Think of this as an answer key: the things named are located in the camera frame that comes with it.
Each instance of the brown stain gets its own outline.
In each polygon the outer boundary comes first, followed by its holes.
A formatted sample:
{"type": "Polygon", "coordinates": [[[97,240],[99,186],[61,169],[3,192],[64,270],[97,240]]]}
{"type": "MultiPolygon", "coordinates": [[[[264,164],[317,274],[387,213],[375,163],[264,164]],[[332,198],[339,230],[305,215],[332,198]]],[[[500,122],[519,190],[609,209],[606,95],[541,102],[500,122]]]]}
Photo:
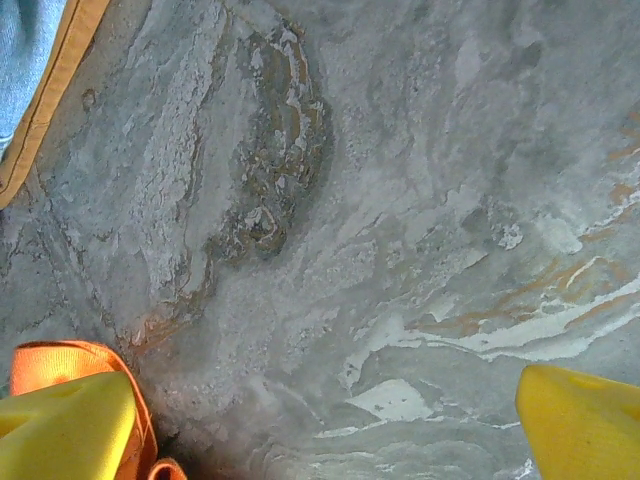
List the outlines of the brown stain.
{"type": "Polygon", "coordinates": [[[614,233],[616,233],[613,227],[606,227],[602,230],[594,233],[585,233],[579,237],[579,240],[582,243],[593,243],[604,240],[605,238],[611,237],[614,233]]]}
{"type": "MultiPolygon", "coordinates": [[[[631,112],[629,117],[640,125],[640,113],[631,112]]],[[[640,153],[640,131],[621,129],[620,132],[633,139],[634,143],[628,148],[611,153],[608,157],[609,160],[616,160],[640,153]]],[[[618,183],[614,186],[609,197],[615,205],[624,205],[629,202],[631,195],[637,191],[639,191],[638,185],[618,183]]],[[[637,204],[638,202],[634,202],[631,205],[626,206],[620,215],[611,220],[604,226],[604,228],[595,232],[583,234],[580,237],[580,240],[585,243],[594,243],[614,236],[616,233],[614,225],[621,224],[629,220],[637,204]]],[[[426,331],[451,331],[452,329],[457,328],[459,329],[459,333],[463,336],[473,335],[480,331],[483,321],[506,317],[520,323],[533,318],[535,313],[538,311],[537,307],[533,307],[531,305],[507,307],[510,304],[524,300],[522,297],[525,294],[551,288],[552,291],[555,292],[555,295],[560,297],[563,301],[575,304],[590,292],[593,292],[596,288],[599,288],[600,294],[612,292],[616,287],[612,282],[606,281],[607,275],[609,275],[610,279],[614,278],[618,284],[626,284],[632,278],[631,273],[623,266],[623,264],[606,258],[596,258],[595,260],[592,260],[592,264],[588,267],[588,262],[585,260],[581,260],[568,268],[558,271],[559,265],[559,258],[554,258],[532,282],[507,293],[496,302],[493,308],[489,310],[469,312],[449,321],[444,321],[438,325],[422,326],[418,328],[426,331]]],[[[640,298],[640,292],[629,293],[598,304],[588,312],[569,322],[565,326],[565,329],[579,325],[591,317],[636,298],[640,298]]]]}
{"type": "Polygon", "coordinates": [[[291,115],[293,117],[293,125],[291,127],[291,140],[295,140],[300,137],[300,112],[294,106],[289,105],[291,109],[291,115]]]}
{"type": "Polygon", "coordinates": [[[628,202],[629,197],[635,192],[636,188],[624,183],[617,183],[613,187],[613,190],[611,190],[609,198],[611,198],[611,201],[616,205],[622,205],[623,203],[628,202]]]}
{"type": "Polygon", "coordinates": [[[291,47],[293,49],[293,56],[298,61],[298,76],[300,79],[300,83],[302,85],[306,85],[307,82],[309,81],[309,76],[307,73],[307,70],[309,67],[307,65],[307,60],[302,55],[302,49],[300,48],[300,43],[294,43],[293,45],[291,45],[291,47]]]}
{"type": "Polygon", "coordinates": [[[302,171],[298,175],[298,181],[305,188],[309,187],[315,170],[308,163],[303,164],[302,171]]]}
{"type": "Polygon", "coordinates": [[[301,40],[307,34],[307,31],[295,22],[289,21],[289,28],[296,34],[298,40],[301,40]]]}
{"type": "MultiPolygon", "coordinates": [[[[460,330],[462,336],[468,336],[478,333],[481,323],[487,320],[507,318],[513,320],[516,324],[526,322],[534,318],[538,307],[517,304],[513,306],[507,305],[517,303],[516,299],[526,293],[549,287],[552,287],[556,295],[565,302],[576,303],[596,287],[598,278],[602,276],[599,275],[598,271],[594,270],[598,267],[608,269],[618,282],[626,283],[631,279],[631,274],[619,262],[610,261],[605,258],[596,258],[588,267],[587,264],[587,261],[580,261],[568,268],[556,271],[559,265],[559,259],[555,258],[533,282],[504,295],[495,304],[494,308],[486,311],[469,312],[455,317],[451,321],[422,327],[420,330],[434,332],[442,330],[450,331],[457,328],[460,330]],[[572,285],[577,286],[576,290],[568,291],[572,285]]],[[[613,286],[609,282],[601,286],[603,287],[602,293],[609,293],[613,290],[613,286]]]]}
{"type": "Polygon", "coordinates": [[[186,326],[186,323],[177,324],[173,322],[172,324],[151,327],[151,331],[144,334],[142,342],[139,345],[131,343],[131,350],[135,355],[144,355],[149,350],[160,346],[186,326]]]}
{"type": "Polygon", "coordinates": [[[296,57],[296,49],[295,46],[297,46],[297,43],[293,43],[291,41],[287,41],[287,45],[289,45],[289,48],[291,48],[291,55],[293,56],[293,59],[290,58],[284,51],[282,52],[282,55],[284,55],[284,57],[286,58],[286,63],[288,65],[288,69],[289,69],[289,85],[293,85],[293,80],[294,77],[298,77],[300,78],[300,62],[298,62],[298,58],[296,57]]]}
{"type": "Polygon", "coordinates": [[[560,296],[565,302],[577,303],[593,287],[594,287],[594,283],[591,281],[588,281],[575,292],[564,292],[560,296]]]}
{"type": "Polygon", "coordinates": [[[589,318],[592,318],[600,313],[606,312],[609,309],[613,309],[619,306],[621,303],[624,303],[626,301],[636,300],[636,299],[640,299],[640,292],[627,293],[625,295],[616,297],[612,300],[607,300],[606,302],[596,305],[595,307],[590,309],[588,312],[583,313],[579,317],[571,320],[569,323],[565,325],[564,329],[566,331],[576,325],[581,324],[582,322],[584,322],[585,320],[588,320],[589,318]]]}
{"type": "Polygon", "coordinates": [[[282,119],[282,114],[280,113],[280,108],[275,100],[271,100],[271,128],[273,131],[279,130],[284,132],[284,120],[282,119]]]}
{"type": "Polygon", "coordinates": [[[276,13],[280,14],[280,16],[282,18],[290,18],[291,17],[291,11],[289,10],[289,8],[285,7],[284,5],[271,5],[269,4],[269,6],[271,8],[273,8],[276,13]]]}
{"type": "Polygon", "coordinates": [[[282,63],[284,63],[284,68],[286,69],[285,71],[285,75],[287,78],[287,85],[291,85],[293,82],[293,65],[291,64],[291,61],[284,55],[284,53],[278,52],[278,56],[282,55],[284,57],[284,61],[282,63]]]}
{"type": "Polygon", "coordinates": [[[311,129],[316,130],[318,128],[318,125],[322,121],[322,114],[320,110],[317,108],[309,107],[309,108],[303,108],[302,111],[306,115],[306,117],[309,119],[311,129]]]}

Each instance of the jeans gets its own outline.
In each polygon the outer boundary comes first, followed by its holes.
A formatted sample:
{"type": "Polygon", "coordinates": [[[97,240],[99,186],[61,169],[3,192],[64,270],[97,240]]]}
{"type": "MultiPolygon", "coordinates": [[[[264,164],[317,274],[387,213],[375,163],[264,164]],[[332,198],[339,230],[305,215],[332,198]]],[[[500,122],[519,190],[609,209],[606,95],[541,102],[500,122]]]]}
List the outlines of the jeans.
{"type": "Polygon", "coordinates": [[[44,74],[66,0],[0,0],[0,156],[44,74]]]}

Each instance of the orange strap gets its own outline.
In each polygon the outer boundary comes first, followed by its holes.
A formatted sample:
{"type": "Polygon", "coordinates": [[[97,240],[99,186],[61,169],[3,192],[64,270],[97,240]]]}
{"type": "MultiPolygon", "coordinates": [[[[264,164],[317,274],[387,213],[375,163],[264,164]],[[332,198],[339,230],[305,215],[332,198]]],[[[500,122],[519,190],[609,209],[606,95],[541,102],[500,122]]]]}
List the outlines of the orange strap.
{"type": "Polygon", "coordinates": [[[115,480],[186,480],[186,475],[172,459],[156,461],[158,445],[140,388],[122,359],[104,345],[69,340],[19,346],[13,356],[11,395],[114,371],[129,376],[137,406],[136,422],[115,480]]]}

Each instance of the blue denim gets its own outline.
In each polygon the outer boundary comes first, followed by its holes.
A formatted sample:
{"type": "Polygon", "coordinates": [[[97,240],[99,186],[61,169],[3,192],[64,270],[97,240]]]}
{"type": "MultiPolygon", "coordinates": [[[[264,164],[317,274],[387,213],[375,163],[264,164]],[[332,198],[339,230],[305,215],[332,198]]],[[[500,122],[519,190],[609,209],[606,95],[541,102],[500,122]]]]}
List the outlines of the blue denim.
{"type": "Polygon", "coordinates": [[[0,0],[0,155],[47,66],[66,0],[0,0]]]}

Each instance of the yellow fabric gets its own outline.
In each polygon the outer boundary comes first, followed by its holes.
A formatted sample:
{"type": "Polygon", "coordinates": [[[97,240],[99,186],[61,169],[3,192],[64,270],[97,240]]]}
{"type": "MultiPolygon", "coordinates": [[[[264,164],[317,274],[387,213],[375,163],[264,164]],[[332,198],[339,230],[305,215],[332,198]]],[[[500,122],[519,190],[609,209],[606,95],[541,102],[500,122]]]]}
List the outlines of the yellow fabric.
{"type": "Polygon", "coordinates": [[[121,455],[114,480],[186,480],[172,459],[156,460],[158,445],[151,414],[142,392],[122,359],[99,343],[66,340],[31,342],[14,351],[9,386],[11,395],[35,392],[103,372],[122,372],[135,398],[134,428],[121,455]]]}
{"type": "Polygon", "coordinates": [[[532,365],[516,408],[544,480],[640,478],[640,388],[532,365]]]}
{"type": "Polygon", "coordinates": [[[4,480],[113,480],[136,419],[123,372],[91,375],[0,401],[4,480]]]}
{"type": "Polygon", "coordinates": [[[49,123],[109,0],[68,0],[51,57],[31,105],[0,163],[0,209],[5,208],[27,178],[49,123]]]}

